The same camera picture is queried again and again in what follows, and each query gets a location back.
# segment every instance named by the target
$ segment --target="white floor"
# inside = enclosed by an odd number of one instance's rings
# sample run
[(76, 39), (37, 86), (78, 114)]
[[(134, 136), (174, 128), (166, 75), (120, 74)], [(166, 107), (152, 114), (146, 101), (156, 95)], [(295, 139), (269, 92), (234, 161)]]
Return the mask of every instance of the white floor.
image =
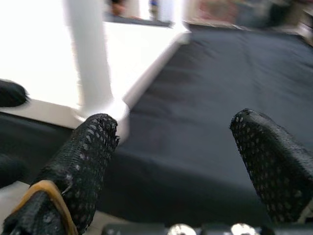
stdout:
[[(0, 189), (0, 233), (2, 232), (2, 223), (10, 214), (12, 209), (18, 204), (29, 185), (22, 182), (6, 188)], [(97, 211), (91, 226), (88, 228), (86, 235), (101, 235), (102, 228), (109, 223), (127, 223), (127, 221), (118, 219), (114, 216)]]

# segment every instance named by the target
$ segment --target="tan rubber band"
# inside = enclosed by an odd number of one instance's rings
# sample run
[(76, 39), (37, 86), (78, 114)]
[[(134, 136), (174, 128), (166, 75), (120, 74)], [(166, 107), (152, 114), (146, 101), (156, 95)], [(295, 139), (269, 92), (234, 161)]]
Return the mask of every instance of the tan rubber band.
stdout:
[(78, 235), (76, 226), (72, 220), (67, 205), (65, 204), (58, 187), (52, 181), (42, 180), (32, 185), (21, 199), (21, 202), (13, 209), (12, 213), (21, 209), (22, 206), (24, 206), (25, 203), (31, 198), (31, 196), (33, 196), (38, 191), (44, 191), (49, 195), (50, 200), (61, 215), (67, 235)]

